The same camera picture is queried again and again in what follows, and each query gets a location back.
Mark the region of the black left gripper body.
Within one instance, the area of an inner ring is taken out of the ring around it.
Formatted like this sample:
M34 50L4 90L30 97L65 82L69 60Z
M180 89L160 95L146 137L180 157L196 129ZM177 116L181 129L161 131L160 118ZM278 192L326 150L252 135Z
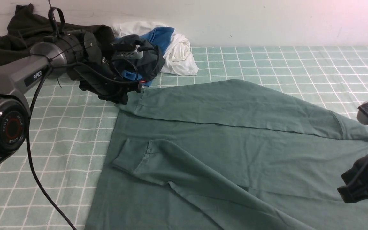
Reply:
M93 33L86 30L68 31L65 35L76 38L82 47L81 59L73 67L73 72L81 77L81 90L94 93L101 100L124 105L128 102L128 93L141 92L139 80L124 79L112 65L111 44L99 44Z

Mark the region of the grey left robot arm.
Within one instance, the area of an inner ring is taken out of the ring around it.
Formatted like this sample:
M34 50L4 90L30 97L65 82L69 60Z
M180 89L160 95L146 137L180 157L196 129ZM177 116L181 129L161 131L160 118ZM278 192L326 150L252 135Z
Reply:
M34 45L28 57L0 67L0 164L13 155L29 135L31 106L25 93L42 87L45 79L67 73L80 79L80 89L99 99L126 104L127 93L140 92L140 80L112 75L110 60L93 33L54 32Z

